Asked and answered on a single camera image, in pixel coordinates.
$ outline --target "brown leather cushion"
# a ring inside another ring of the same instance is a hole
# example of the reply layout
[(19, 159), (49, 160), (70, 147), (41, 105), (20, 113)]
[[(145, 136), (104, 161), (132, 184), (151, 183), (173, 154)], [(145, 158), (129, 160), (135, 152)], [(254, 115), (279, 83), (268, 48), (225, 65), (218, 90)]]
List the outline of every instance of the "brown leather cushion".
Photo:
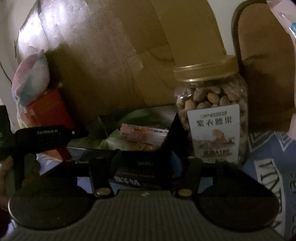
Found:
[(243, 10), (238, 33), (242, 74), (249, 87), (250, 131), (287, 131), (295, 112), (291, 38), (263, 3)]

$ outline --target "jar of nuts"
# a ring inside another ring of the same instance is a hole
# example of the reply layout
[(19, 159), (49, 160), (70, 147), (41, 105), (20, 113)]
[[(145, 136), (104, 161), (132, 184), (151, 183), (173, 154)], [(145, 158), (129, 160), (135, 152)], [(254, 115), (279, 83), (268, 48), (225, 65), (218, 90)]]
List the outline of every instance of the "jar of nuts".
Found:
[(226, 56), (215, 63), (174, 69), (179, 82), (175, 92), (176, 105), (185, 130), (190, 131), (189, 110), (239, 104), (240, 140), (236, 163), (242, 164), (247, 149), (248, 105), (247, 84), (238, 72), (235, 56)]

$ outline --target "open black box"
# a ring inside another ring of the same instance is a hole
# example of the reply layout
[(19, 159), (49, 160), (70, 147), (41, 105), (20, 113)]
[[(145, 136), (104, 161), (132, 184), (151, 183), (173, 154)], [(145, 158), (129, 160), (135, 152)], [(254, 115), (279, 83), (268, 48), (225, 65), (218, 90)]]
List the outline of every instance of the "open black box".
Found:
[(141, 189), (173, 189), (174, 184), (186, 170), (188, 162), (187, 135), (182, 127), (175, 105), (150, 107), (101, 115), (97, 122), (101, 126), (103, 139), (121, 124), (149, 126), (168, 129), (167, 137), (155, 151), (119, 151), (87, 149), (80, 162), (103, 156), (110, 160), (111, 168), (118, 168), (111, 183)]

